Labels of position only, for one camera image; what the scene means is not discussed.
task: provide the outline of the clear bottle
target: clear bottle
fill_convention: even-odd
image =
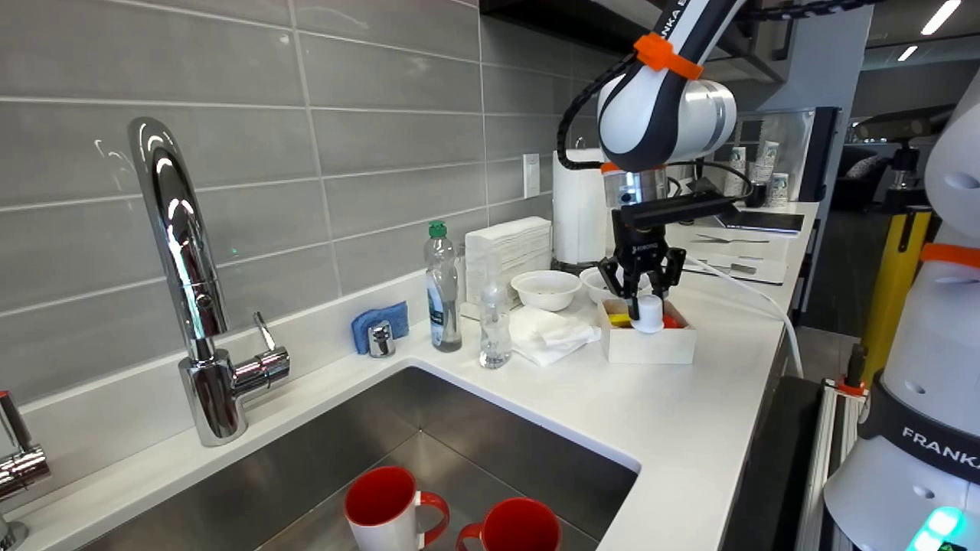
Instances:
[[[511,359],[509,291],[490,281],[480,294],[480,367],[502,367]]]
[[[458,272],[456,255],[446,239],[446,224],[428,224],[424,242],[424,294],[428,294],[428,324],[430,345],[437,351],[452,351],[462,345],[458,338]]]

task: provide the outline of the tile backsplash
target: tile backsplash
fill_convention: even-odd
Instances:
[[[179,348],[132,118],[178,134],[249,328],[418,270],[430,218],[540,214],[519,152],[547,168],[604,64],[464,0],[4,0],[0,385],[37,400]]]

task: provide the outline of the sink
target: sink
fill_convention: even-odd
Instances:
[[[452,521],[435,547],[452,547],[464,525],[513,492],[550,506],[564,551],[597,547],[636,481],[593,449],[408,367],[89,547],[346,551],[346,488],[385,462],[451,501]]]

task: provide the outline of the red mug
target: red mug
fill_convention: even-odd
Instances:
[[[502,498],[490,507],[484,525],[469,525],[456,547],[464,551],[464,542],[480,542],[480,551],[556,551],[559,527],[535,498]]]
[[[435,507],[442,521],[415,532],[415,507]],[[446,498],[415,489],[415,481],[402,467],[364,471],[348,488],[342,514],[362,551],[428,547],[451,525]]]

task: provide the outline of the faucet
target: faucet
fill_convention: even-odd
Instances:
[[[12,447],[7,457],[0,457],[0,495],[12,495],[29,488],[37,478],[51,474],[51,468],[44,449],[29,445],[24,416],[12,403],[9,393],[0,393],[0,427]],[[17,547],[28,532],[28,525],[9,525],[0,519],[0,551]]]
[[[266,351],[232,364],[213,338],[227,332],[217,270],[175,134],[159,121],[132,121],[129,138],[145,190],[156,252],[171,291],[186,359],[178,364],[192,427],[205,447],[245,432],[242,399],[288,377],[288,348],[276,345],[262,316],[253,324]]]

